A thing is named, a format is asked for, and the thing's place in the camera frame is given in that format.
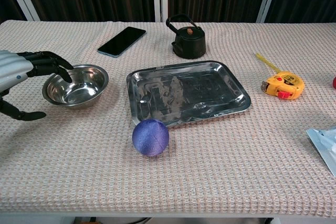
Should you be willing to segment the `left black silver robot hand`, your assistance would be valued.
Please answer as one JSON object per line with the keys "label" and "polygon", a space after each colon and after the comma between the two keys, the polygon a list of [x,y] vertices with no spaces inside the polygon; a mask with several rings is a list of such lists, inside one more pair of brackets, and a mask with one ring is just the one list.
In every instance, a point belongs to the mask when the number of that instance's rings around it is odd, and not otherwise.
{"label": "left black silver robot hand", "polygon": [[12,87],[28,78],[58,74],[67,83],[72,82],[68,70],[74,67],[61,56],[51,51],[18,52],[1,51],[1,113],[20,121],[42,119],[46,113],[25,112],[6,102],[3,97]]}

